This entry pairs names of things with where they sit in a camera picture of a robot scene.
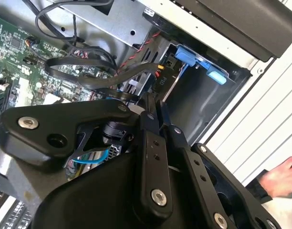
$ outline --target blue drive bay latch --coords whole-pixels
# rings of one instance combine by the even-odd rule
[[[221,85],[225,84],[227,78],[229,77],[229,74],[225,70],[219,69],[212,62],[208,61],[199,54],[183,47],[182,45],[178,46],[178,50],[176,52],[175,57],[178,60],[181,60],[182,62],[186,63],[190,67],[199,64],[200,66],[207,70],[207,76],[209,76],[210,78],[212,78]]]

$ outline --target blue plastic clip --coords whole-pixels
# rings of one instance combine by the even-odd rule
[[[207,75],[215,80],[217,83],[223,85],[227,81],[227,74],[217,67],[213,66],[209,61],[201,61],[197,58],[197,54],[192,51],[184,48],[182,45],[178,46],[175,57],[178,60],[188,64],[190,67],[193,67],[196,63],[202,66],[207,70]]]

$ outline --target black bracket with holes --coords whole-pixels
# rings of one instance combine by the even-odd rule
[[[198,156],[195,163],[206,168],[216,196],[219,197],[225,213],[228,217],[232,216],[238,228],[270,229],[267,220],[270,220],[278,228],[277,221],[264,208],[260,208],[258,200],[205,145],[194,144],[191,150]]]
[[[48,194],[32,229],[92,228],[94,222],[97,228],[112,229],[269,229],[268,220],[280,229],[206,146],[190,148],[164,103],[144,94],[139,105],[145,110],[140,115],[117,100],[14,108],[2,114],[1,151],[26,162],[20,169],[28,168],[35,178],[52,179],[68,159],[111,143],[124,148]],[[38,124],[29,119],[23,123],[28,128],[22,128],[22,117]]]
[[[12,108],[0,116],[0,147],[15,158],[53,172],[69,158],[107,149],[104,125],[127,122],[132,115],[118,100]],[[36,119],[38,126],[22,128],[18,124],[22,117]]]

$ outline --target green circuit board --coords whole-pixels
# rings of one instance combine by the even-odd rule
[[[0,18],[0,88],[3,89],[0,103],[1,97],[5,97],[0,112],[9,107],[51,104],[58,99],[66,102],[97,99],[89,90],[49,76],[44,71],[44,61],[33,55],[25,43],[30,36]],[[43,40],[34,50],[46,59],[66,55],[66,51]],[[90,66],[62,65],[58,70],[77,77],[81,71],[95,77],[105,74]]]

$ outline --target silver screw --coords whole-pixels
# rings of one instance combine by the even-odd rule
[[[207,152],[207,149],[206,149],[204,146],[200,146],[200,150],[201,150],[203,153],[206,153],[206,152]]]
[[[19,118],[18,124],[20,127],[29,130],[36,129],[39,126],[39,122],[37,121],[37,119],[32,117]]]
[[[177,128],[177,127],[175,127],[174,130],[175,130],[175,132],[176,132],[177,134],[180,134],[180,133],[181,133],[181,130],[180,130],[179,128]]]
[[[267,223],[269,224],[269,226],[270,226],[272,229],[276,229],[276,226],[275,226],[274,223],[272,223],[270,220],[267,220]]]
[[[120,109],[121,111],[127,111],[127,108],[124,105],[119,105],[118,109]]]
[[[154,120],[154,117],[151,114],[147,114],[148,118],[150,118],[151,120]]]
[[[159,206],[165,206],[167,203],[166,196],[165,196],[164,192],[162,192],[160,189],[152,190],[151,198]]]
[[[226,220],[219,213],[214,214],[214,219],[215,219],[216,223],[220,226],[221,229],[228,228],[228,224],[227,224]]]

